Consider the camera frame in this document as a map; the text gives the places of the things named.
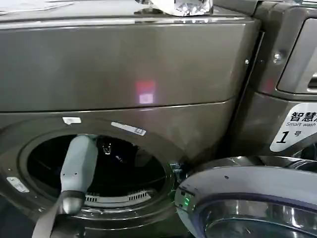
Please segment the dark gray strap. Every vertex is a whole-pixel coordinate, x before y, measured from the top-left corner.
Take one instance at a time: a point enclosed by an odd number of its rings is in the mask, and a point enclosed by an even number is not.
[[[56,216],[61,214],[63,198],[64,196],[61,194],[54,206],[38,219],[32,238],[51,238]]]
[[[58,215],[64,214],[62,203],[65,198],[80,198],[84,201],[85,194],[78,191],[62,192],[54,206],[38,219],[33,230],[32,238],[51,238],[56,217]]]
[[[84,238],[85,226],[76,218],[67,215],[56,217],[51,238]]]

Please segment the metal panel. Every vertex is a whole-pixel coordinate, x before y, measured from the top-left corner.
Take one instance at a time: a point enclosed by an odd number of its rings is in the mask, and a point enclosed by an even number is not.
[[[277,86],[290,93],[317,93],[309,82],[317,72],[317,19],[305,21],[296,46]]]
[[[242,13],[230,11],[215,6],[213,16],[245,16]],[[15,14],[0,16],[0,22],[17,20],[51,20],[71,18],[101,18],[101,17],[151,17],[151,18],[177,18],[164,14],[162,11],[153,10],[148,4],[140,4],[136,0],[77,0],[72,4],[43,11],[25,11]]]
[[[294,94],[277,89],[303,24],[317,18],[317,9],[288,3],[263,2],[254,15],[262,21],[264,39],[259,49],[250,85],[257,91],[290,100],[316,100],[313,94]]]
[[[270,145],[289,110],[299,103],[302,102],[287,101],[247,90],[229,131],[230,153],[228,154],[230,156],[258,154],[292,156],[315,143],[317,134],[313,134],[281,152],[270,150]]]
[[[257,6],[263,1],[267,0],[214,0],[215,5],[242,12],[249,16],[252,16],[257,9]],[[271,0],[269,2],[281,2],[283,0]]]
[[[258,24],[209,20],[0,31],[0,111],[225,101],[240,88]]]
[[[130,141],[164,162],[209,159],[227,129],[234,100],[177,107],[93,112],[0,114],[0,154],[48,134],[105,134]],[[80,117],[67,125],[63,117]],[[111,125],[118,122],[146,130],[144,136]]]

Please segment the washing machine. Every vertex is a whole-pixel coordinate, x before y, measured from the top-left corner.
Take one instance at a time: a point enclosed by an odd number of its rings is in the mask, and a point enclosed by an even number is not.
[[[0,194],[37,220],[70,141],[94,135],[94,181],[71,219],[93,237],[187,234],[182,168],[215,155],[260,21],[218,6],[176,17],[145,1],[53,2],[0,15]]]
[[[262,21],[261,39],[248,86],[228,131],[225,144],[230,149],[226,153],[315,159],[316,4],[253,4],[248,11]],[[243,8],[236,4],[231,9]]]

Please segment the sticker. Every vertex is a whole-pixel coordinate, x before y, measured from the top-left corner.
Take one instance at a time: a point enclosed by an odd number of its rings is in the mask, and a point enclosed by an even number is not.
[[[133,127],[133,126],[130,126],[130,125],[120,124],[120,123],[117,123],[117,122],[111,122],[111,125],[114,126],[114,127],[120,128],[122,130],[127,130],[129,132],[134,133],[134,134],[141,135],[141,136],[145,135],[145,133],[147,132],[146,130],[143,130],[143,129],[140,129],[140,128],[136,128],[136,127]]]
[[[16,177],[7,177],[6,180],[19,192],[27,193],[30,190]]]
[[[317,132],[317,103],[300,103],[285,118],[271,143],[270,150],[280,152]]]
[[[81,123],[81,119],[80,118],[69,118],[69,117],[64,117],[63,121],[65,124],[67,125],[71,125],[73,123]]]

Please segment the washing machine top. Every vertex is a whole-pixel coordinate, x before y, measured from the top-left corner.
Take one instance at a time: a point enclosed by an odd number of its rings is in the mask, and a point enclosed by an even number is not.
[[[175,17],[134,0],[56,3],[0,15],[0,111],[225,102],[240,90],[259,29],[219,7]]]

